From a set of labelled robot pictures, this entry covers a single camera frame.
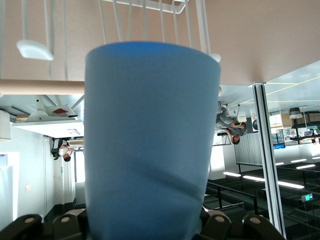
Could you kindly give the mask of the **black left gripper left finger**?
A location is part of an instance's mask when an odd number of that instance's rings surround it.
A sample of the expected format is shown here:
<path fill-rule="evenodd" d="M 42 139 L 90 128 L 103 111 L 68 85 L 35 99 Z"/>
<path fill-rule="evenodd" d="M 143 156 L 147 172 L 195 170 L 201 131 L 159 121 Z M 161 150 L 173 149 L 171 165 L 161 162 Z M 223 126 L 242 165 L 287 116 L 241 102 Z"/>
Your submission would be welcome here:
<path fill-rule="evenodd" d="M 0 231 L 2 240 L 85 240 L 87 235 L 85 209 L 69 210 L 52 222 L 44 222 L 38 214 L 23 215 Z"/>

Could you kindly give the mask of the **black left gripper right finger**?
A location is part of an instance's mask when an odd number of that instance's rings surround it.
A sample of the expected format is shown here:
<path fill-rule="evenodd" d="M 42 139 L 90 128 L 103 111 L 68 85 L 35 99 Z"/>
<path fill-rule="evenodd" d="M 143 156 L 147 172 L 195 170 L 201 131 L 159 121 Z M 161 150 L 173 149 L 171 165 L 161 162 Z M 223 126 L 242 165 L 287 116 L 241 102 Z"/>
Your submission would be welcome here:
<path fill-rule="evenodd" d="M 284 236 L 261 215 L 247 215 L 241 223 L 232 222 L 219 210 L 202 210 L 198 240 L 283 240 Z"/>

